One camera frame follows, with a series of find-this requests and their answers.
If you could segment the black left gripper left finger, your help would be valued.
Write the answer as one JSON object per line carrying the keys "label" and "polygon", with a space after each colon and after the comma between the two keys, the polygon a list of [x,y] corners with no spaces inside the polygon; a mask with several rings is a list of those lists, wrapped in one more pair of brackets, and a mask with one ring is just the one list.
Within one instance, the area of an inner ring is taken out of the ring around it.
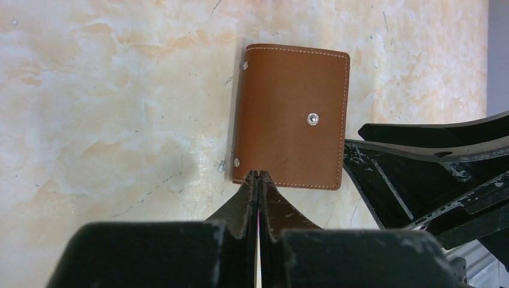
{"label": "black left gripper left finger", "polygon": [[95,222],[69,240],[49,287],[255,287],[258,173],[203,221]]}

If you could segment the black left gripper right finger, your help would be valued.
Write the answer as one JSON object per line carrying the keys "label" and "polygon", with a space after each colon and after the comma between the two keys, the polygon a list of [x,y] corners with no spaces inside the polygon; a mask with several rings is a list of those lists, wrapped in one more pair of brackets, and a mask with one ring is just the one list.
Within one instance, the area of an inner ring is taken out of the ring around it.
{"label": "black left gripper right finger", "polygon": [[412,230],[326,230],[263,171],[258,184],[263,287],[460,287],[437,240]]}

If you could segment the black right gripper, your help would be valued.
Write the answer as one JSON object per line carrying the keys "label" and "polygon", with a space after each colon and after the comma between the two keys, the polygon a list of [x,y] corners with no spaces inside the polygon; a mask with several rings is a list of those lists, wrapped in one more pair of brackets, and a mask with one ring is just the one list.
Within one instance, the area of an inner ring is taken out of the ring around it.
{"label": "black right gripper", "polygon": [[508,112],[358,134],[343,167],[379,227],[422,225],[446,250],[478,240],[508,266]]}

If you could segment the brown leather card holder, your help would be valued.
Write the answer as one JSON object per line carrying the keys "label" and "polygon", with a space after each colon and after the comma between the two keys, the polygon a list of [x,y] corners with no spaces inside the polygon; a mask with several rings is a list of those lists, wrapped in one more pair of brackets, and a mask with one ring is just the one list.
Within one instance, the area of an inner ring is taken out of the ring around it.
{"label": "brown leather card holder", "polygon": [[248,45],[236,105],[233,182],[257,170],[279,187],[337,190],[349,69],[345,52]]}

